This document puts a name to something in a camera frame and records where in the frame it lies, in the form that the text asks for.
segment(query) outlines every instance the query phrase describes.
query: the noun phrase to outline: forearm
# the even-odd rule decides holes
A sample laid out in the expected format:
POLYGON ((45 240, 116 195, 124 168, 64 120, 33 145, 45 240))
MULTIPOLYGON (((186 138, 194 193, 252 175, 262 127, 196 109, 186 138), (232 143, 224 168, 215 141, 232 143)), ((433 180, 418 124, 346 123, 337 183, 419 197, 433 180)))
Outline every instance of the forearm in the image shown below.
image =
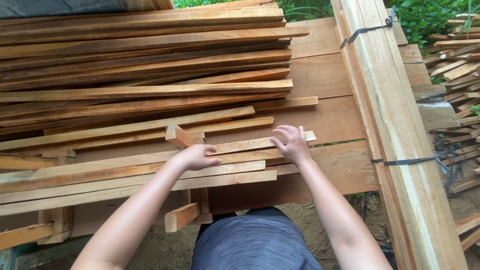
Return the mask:
POLYGON ((182 173, 182 167, 165 164, 98 229, 72 269, 86 269, 92 264, 125 268, 182 173))
POLYGON ((320 222, 342 269, 390 266, 360 216, 313 160, 299 164, 320 222))

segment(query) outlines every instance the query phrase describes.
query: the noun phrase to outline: black strap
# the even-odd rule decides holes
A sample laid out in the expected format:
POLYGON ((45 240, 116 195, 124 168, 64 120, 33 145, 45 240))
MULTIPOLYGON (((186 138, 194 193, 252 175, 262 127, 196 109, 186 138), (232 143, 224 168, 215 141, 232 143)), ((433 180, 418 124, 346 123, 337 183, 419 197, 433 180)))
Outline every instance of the black strap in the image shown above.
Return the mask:
POLYGON ((411 160, 395 160, 395 161, 384 161, 383 159, 378 160, 370 160, 371 163, 378 163, 383 162, 385 166, 396 166, 396 165, 409 165, 409 164, 417 164, 420 162, 425 162, 429 160, 436 160, 440 165, 440 169, 447 174, 450 172, 450 169, 442 163, 442 161, 438 157, 431 157, 431 158, 421 158, 421 159, 411 159, 411 160))
POLYGON ((363 34, 363 33, 367 33, 368 31, 372 31, 372 30, 375 30, 375 29, 380 29, 380 28, 384 28, 384 27, 392 27, 393 26, 393 18, 395 17, 395 6, 392 7, 392 13, 390 14, 390 17, 387 17, 385 19, 385 23, 386 25, 382 25, 382 26, 377 26, 377 27, 370 27, 370 28, 362 28, 362 29, 358 29, 357 31, 355 31, 355 33, 353 33, 353 35, 349 38, 349 39, 344 39, 342 44, 340 44, 340 49, 342 49, 345 44, 348 42, 349 44, 351 44, 353 41, 355 41, 355 39, 357 38, 357 36, 359 34, 363 34))

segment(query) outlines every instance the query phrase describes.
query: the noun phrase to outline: dirt ground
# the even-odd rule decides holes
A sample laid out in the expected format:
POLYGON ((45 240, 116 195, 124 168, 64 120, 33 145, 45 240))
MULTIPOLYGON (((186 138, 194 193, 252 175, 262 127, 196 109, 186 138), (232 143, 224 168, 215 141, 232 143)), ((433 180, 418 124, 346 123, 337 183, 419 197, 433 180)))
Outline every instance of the dirt ground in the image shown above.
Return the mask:
MULTIPOLYGON (((478 167, 475 160, 463 165, 464 175, 459 176, 453 187, 479 176, 472 173, 478 167)), ((346 196, 354 209, 363 216, 365 200, 368 201, 365 222, 380 245, 390 243, 382 204, 377 193, 364 196, 346 196)), ((454 220, 466 218, 479 211, 480 187, 472 188, 449 198, 454 220)), ((309 250, 325 270, 338 269, 336 258, 328 238, 318 221, 312 202, 277 206, 301 229, 309 250)), ((176 233, 165 233, 163 225, 153 226, 127 266, 128 270, 188 270, 192 260, 192 250, 199 226, 187 226, 176 233)), ((465 252, 470 270, 480 270, 480 248, 470 248, 465 252)), ((41 269, 67 270, 75 257, 62 262, 52 262, 41 269)))

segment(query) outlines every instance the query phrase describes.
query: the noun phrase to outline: hand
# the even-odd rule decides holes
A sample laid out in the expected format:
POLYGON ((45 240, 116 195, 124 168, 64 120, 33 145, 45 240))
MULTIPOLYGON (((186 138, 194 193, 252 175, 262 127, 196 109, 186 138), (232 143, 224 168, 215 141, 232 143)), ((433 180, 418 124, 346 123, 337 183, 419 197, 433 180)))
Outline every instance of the hand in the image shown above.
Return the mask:
POLYGON ((215 153, 216 149, 212 145, 192 145, 170 160, 180 164, 186 171, 198 171, 222 163, 221 159, 208 159, 207 151, 215 153))
POLYGON ((290 162, 298 166, 300 163, 312 159, 303 126, 296 128, 291 125, 280 125, 273 132, 278 133, 286 144, 277 137, 271 137, 270 140, 290 162))

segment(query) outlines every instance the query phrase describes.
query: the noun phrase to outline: gray shirt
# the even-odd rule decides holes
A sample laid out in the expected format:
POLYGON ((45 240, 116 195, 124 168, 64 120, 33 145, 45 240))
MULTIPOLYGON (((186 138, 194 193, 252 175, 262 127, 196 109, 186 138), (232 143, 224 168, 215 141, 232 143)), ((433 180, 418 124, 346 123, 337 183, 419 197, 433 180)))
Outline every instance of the gray shirt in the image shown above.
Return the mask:
POLYGON ((288 218, 243 215, 217 221, 193 249, 192 270, 321 270, 288 218))

